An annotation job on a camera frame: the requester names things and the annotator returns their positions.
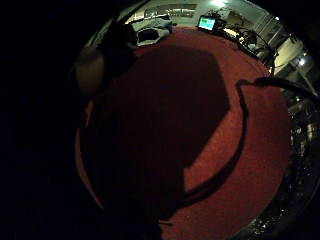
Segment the light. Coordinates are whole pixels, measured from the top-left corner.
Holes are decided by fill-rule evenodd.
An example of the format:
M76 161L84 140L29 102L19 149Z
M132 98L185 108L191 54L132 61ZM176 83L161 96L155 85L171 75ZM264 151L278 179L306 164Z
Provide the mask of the light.
M304 58L300 59L299 66L302 67L303 65L306 64L306 62L307 62L306 59L304 59Z
M224 7L226 6L227 0L211 0L210 3L217 7Z

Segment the black cable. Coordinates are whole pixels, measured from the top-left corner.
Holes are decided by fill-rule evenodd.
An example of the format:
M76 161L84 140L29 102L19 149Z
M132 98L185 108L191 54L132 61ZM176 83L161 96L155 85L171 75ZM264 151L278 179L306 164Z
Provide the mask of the black cable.
M285 79L281 78L257 78L254 82L258 86L266 87L266 86L273 86L273 87L280 87L284 88L286 90L290 90L298 95L301 95L305 98L310 99L312 102L314 102L318 107L320 107L320 98L310 92L309 90L297 85L296 83L290 82Z
M219 171L219 173L212 176L208 181L186 192L184 199L180 204L179 208L191 206L209 197L227 181L230 174L236 168L237 163L241 157L242 150L244 148L247 129L248 129L248 119L249 119L249 111L248 111L247 104L245 102L245 97L241 87L251 86L251 85L254 85L254 84L246 80L240 80L236 83L236 89L240 98L240 107L242 109L243 114L242 114L242 132L239 139L238 147L234 155L231 157L229 162Z

